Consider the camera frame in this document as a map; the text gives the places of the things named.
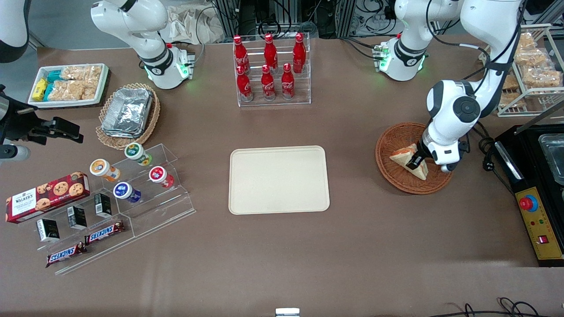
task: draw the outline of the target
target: brown wicker basket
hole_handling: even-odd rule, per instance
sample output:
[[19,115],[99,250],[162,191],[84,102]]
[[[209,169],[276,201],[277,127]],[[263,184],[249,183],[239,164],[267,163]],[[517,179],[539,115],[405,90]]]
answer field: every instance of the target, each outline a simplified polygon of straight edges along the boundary
[[376,143],[376,162],[384,178],[398,189],[418,195],[437,192],[452,178],[452,173],[443,173],[430,158],[425,159],[429,168],[427,180],[419,179],[390,159],[392,152],[417,143],[424,130],[423,124],[402,122],[384,131]]
[[[110,137],[106,135],[104,131],[102,131],[102,126],[96,127],[96,135],[98,136],[100,142],[115,149],[124,149],[126,145],[128,145],[131,142],[137,142],[139,144],[145,143],[147,139],[149,139],[149,137],[151,136],[151,133],[153,133],[153,130],[155,129],[155,126],[157,125],[158,114],[161,111],[161,104],[153,88],[145,85],[144,83],[130,83],[128,85],[123,86],[122,88],[147,89],[153,93],[153,102],[151,104],[149,117],[147,118],[147,126],[145,127],[145,132],[137,139]],[[106,102],[104,103],[104,107],[102,107],[102,110],[100,111],[100,116],[98,116],[98,118],[100,118],[100,123],[104,121],[104,118],[108,113],[108,107],[112,103],[114,94],[115,92],[106,100]]]

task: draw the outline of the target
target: white tray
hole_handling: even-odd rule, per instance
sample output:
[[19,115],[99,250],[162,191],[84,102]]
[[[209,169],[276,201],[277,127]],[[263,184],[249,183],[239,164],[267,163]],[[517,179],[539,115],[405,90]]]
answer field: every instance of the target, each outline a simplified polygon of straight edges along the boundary
[[[100,74],[100,80],[98,81],[98,87],[96,88],[96,94],[94,99],[86,100],[73,100],[73,101],[60,101],[60,102],[37,102],[32,99],[33,90],[41,77],[47,77],[47,74],[52,71],[63,70],[65,66],[102,66],[102,72]],[[75,65],[59,65],[59,66],[45,66],[41,67],[37,71],[36,80],[33,82],[32,90],[29,93],[28,104],[34,105],[39,109],[53,109],[53,108],[72,108],[72,107],[84,107],[86,105],[97,104],[102,98],[102,93],[104,92],[104,86],[106,79],[108,78],[108,67],[105,64],[75,64]]]
[[248,148],[231,153],[232,214],[322,212],[327,208],[329,184],[322,147]]

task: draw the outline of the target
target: bottle cap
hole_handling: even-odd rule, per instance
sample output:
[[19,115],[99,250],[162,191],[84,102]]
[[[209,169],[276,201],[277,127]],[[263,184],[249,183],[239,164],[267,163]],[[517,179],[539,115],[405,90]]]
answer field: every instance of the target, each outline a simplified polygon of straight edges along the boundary
[[143,146],[137,142],[132,142],[125,147],[124,152],[128,159],[137,160],[143,156]]
[[149,172],[149,179],[153,181],[153,183],[160,183],[167,176],[168,173],[166,172],[166,170],[160,166],[155,166],[154,168],[151,168],[151,171]]
[[118,199],[128,198],[129,196],[131,196],[132,192],[133,192],[133,188],[131,187],[131,185],[129,185],[126,182],[118,183],[113,188],[113,195]]
[[104,176],[109,171],[109,162],[99,158],[90,164],[90,172],[94,176]]

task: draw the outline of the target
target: red glass bottle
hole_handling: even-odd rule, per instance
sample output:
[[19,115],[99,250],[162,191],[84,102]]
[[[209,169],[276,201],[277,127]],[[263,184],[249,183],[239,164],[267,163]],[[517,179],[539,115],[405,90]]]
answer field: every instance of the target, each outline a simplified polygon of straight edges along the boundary
[[265,62],[273,73],[278,71],[278,52],[276,51],[276,46],[274,46],[274,38],[272,34],[267,33],[265,35]]
[[233,37],[233,43],[235,43],[235,51],[233,52],[235,54],[235,62],[237,66],[243,66],[245,73],[248,74],[250,71],[249,55],[247,54],[241,37],[235,35]]
[[282,74],[282,96],[286,100],[294,98],[294,75],[290,63],[284,64],[284,74]]
[[301,74],[306,63],[306,46],[303,44],[303,34],[296,34],[296,44],[292,51],[294,55],[294,73]]
[[262,66],[262,94],[265,96],[266,100],[276,99],[276,92],[274,92],[274,78],[270,73],[270,67],[268,65]]
[[245,75],[245,68],[237,66],[237,89],[241,93],[241,101],[249,102],[253,100],[253,92],[250,89],[249,77]]

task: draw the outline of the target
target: acrylic bottle rack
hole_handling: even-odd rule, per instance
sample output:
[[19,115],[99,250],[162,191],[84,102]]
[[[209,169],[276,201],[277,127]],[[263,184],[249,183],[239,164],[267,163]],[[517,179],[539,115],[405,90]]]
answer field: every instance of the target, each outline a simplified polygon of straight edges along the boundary
[[253,91],[254,98],[249,102],[241,101],[241,93],[237,89],[237,62],[233,55],[233,71],[235,72],[235,91],[237,92],[237,103],[239,107],[254,105],[291,105],[291,104],[310,104],[311,103],[311,41],[310,34],[303,34],[303,44],[306,47],[306,62],[303,66],[301,74],[292,73],[294,75],[294,87],[296,94],[292,100],[286,100],[282,97],[282,66],[285,63],[293,64],[294,44],[296,42],[296,33],[282,35],[280,38],[274,39],[274,45],[278,52],[278,71],[273,73],[274,89],[276,91],[276,99],[266,100],[262,95],[262,66],[265,64],[265,41],[257,35],[241,36],[243,45],[247,49],[249,55],[250,88]]
[[[146,151],[153,157],[150,165],[140,166],[135,161],[129,159],[113,164],[121,171],[120,179],[116,182],[108,182],[105,179],[89,174],[90,196],[19,224],[19,226],[33,227],[34,238],[38,243],[38,251],[40,251],[43,259],[46,261],[47,255],[70,248],[80,241],[84,242],[86,235],[123,220],[125,225],[124,231],[96,241],[86,247],[86,253],[54,263],[46,270],[54,270],[55,275],[67,274],[196,212],[192,206],[188,191],[181,185],[176,168],[173,166],[173,162],[177,160],[177,157],[162,144]],[[156,165],[162,166],[174,177],[174,185],[172,187],[163,188],[149,180],[149,171]],[[115,199],[113,188],[118,182],[130,183],[136,190],[142,193],[141,199],[133,204],[126,200]],[[112,203],[111,217],[102,218],[95,215],[94,196],[97,193],[103,193],[110,197]],[[69,206],[77,206],[84,209],[86,222],[89,225],[86,229],[77,230],[68,226],[67,208]],[[53,243],[39,242],[36,221],[41,218],[57,221],[60,240]]]

